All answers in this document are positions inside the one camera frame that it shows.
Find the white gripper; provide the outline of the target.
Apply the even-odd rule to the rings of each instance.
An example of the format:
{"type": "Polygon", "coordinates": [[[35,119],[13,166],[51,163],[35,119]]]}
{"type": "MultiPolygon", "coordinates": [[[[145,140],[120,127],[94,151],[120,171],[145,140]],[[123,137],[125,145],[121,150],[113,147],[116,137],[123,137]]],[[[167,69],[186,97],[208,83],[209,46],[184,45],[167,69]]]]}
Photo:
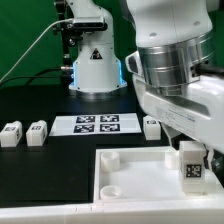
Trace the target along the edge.
{"type": "Polygon", "coordinates": [[[210,171],[217,173],[224,169],[223,79],[202,76],[199,81],[184,86],[181,95],[168,97],[137,75],[133,76],[133,84],[144,113],[166,124],[163,130],[170,146],[178,150],[183,133],[213,148],[207,155],[210,171]]]}

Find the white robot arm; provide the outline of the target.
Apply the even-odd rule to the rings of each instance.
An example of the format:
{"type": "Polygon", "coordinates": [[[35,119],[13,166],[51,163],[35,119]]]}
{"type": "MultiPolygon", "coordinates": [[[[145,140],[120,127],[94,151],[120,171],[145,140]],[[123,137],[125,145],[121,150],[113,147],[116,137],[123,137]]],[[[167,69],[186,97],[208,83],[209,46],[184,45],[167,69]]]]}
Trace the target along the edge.
{"type": "MultiPolygon", "coordinates": [[[[87,97],[121,86],[113,19],[93,0],[65,0],[83,36],[69,89],[87,97]]],[[[127,69],[142,110],[224,154],[224,71],[214,58],[209,0],[121,0],[136,31],[127,69]]]]}

